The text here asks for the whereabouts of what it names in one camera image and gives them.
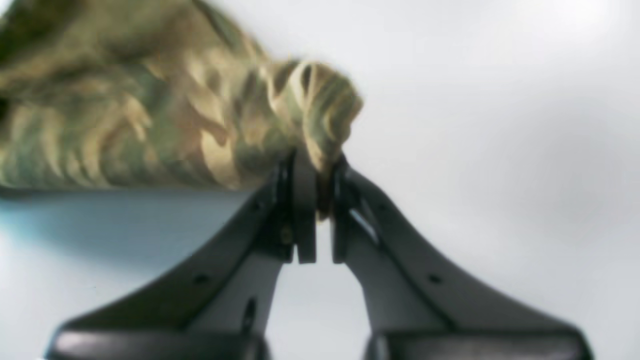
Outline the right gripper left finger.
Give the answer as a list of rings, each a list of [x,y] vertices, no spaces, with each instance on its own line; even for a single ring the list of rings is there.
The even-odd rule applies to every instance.
[[[60,326],[48,360],[269,360],[281,268],[316,253],[317,175],[305,150],[280,162],[226,225],[154,281]]]

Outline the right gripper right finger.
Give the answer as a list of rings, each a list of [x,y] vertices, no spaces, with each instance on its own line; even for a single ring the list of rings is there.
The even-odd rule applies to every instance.
[[[457,266],[345,157],[332,173],[333,261],[361,286],[366,360],[592,360],[576,326]]]

